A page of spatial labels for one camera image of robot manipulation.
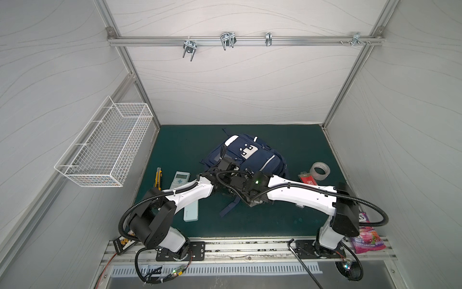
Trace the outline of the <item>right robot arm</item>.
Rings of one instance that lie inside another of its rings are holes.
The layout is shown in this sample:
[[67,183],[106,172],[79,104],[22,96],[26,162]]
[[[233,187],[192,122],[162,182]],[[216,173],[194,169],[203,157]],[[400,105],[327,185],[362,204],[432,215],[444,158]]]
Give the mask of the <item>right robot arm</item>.
[[277,175],[262,172],[231,172],[225,184],[249,205],[255,206],[269,201],[284,201],[301,207],[313,208],[328,216],[317,233],[314,246],[317,250],[336,250],[344,237],[357,237],[360,228],[367,223],[359,219],[359,205],[379,213],[382,219],[372,226],[385,226],[389,217],[383,209],[366,200],[351,196],[349,186],[318,187],[294,182]]

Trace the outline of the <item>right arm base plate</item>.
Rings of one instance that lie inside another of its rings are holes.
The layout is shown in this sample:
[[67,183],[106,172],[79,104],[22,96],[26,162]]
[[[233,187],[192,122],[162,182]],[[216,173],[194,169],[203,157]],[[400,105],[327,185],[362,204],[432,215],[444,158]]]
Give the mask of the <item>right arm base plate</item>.
[[343,246],[339,243],[336,249],[331,250],[318,246],[316,240],[296,240],[295,241],[295,252],[303,259],[335,259],[341,260],[342,257],[346,257]]

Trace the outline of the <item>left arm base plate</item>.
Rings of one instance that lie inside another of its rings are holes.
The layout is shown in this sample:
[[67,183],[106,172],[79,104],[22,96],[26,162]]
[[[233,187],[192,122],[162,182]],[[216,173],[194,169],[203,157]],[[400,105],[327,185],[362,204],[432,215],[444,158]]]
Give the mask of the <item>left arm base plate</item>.
[[205,242],[189,242],[178,252],[161,248],[156,254],[157,262],[203,261],[205,259]]

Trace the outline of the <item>navy blue student backpack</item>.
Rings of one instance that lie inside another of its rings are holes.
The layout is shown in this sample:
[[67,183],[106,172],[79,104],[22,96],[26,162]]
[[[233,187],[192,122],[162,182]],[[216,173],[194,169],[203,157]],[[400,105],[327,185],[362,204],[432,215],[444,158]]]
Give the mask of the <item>navy blue student backpack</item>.
[[[240,194],[225,184],[221,179],[216,180],[213,176],[215,166],[224,158],[232,158],[239,166],[238,171],[233,171],[234,175],[248,175],[256,180],[256,195],[264,191],[263,186],[267,185],[267,179],[272,176],[286,178],[288,176],[288,165],[284,157],[275,149],[268,146],[257,136],[248,134],[232,134],[224,130],[228,138],[219,144],[206,158],[200,161],[205,166],[205,176],[211,179],[211,183],[219,188],[227,189],[230,194],[236,196],[235,202],[220,212],[220,216],[225,216],[230,212],[239,201],[245,200]],[[255,197],[256,205],[267,202],[267,197]]]

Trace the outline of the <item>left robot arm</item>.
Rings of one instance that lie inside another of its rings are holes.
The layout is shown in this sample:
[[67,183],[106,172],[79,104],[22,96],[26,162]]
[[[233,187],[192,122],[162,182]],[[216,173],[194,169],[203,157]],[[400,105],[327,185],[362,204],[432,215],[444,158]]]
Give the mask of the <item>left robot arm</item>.
[[162,284],[177,278],[188,268],[187,265],[182,266],[158,279],[154,278],[154,272],[142,274],[138,261],[144,251],[166,248],[179,260],[185,257],[189,257],[189,261],[193,260],[190,239],[172,228],[176,213],[195,201],[209,197],[216,186],[225,187],[241,198],[243,189],[232,183],[239,178],[246,180],[253,175],[253,171],[242,171],[229,158],[225,158],[218,165],[200,173],[195,181],[176,189],[149,189],[140,202],[128,208],[119,220],[118,231],[122,237],[144,245],[136,253],[134,261],[136,274],[142,283]]

